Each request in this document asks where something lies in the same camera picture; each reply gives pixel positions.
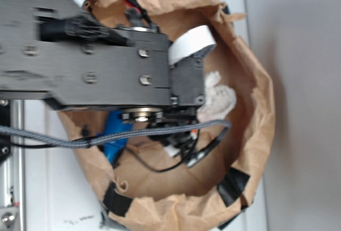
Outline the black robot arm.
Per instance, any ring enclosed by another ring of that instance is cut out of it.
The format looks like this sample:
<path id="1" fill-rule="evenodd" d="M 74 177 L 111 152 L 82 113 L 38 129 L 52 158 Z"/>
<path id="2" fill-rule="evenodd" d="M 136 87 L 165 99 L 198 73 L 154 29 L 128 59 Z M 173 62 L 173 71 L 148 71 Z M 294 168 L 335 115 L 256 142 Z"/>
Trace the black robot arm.
<path id="1" fill-rule="evenodd" d="M 135 9 L 107 26 L 73 0 L 1 0 L 1 98 L 55 110 L 198 108 L 202 55 L 172 64 L 173 42 Z"/>

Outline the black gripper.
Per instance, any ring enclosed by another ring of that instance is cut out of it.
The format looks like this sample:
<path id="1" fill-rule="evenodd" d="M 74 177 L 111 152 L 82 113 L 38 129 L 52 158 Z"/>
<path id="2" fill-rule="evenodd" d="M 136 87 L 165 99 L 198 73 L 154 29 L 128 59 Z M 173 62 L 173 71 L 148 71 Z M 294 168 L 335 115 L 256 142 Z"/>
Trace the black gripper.
<path id="1" fill-rule="evenodd" d="M 177 105 L 198 108 L 205 103 L 204 59 L 216 47 L 207 25 L 190 29 L 168 50 L 171 94 Z"/>

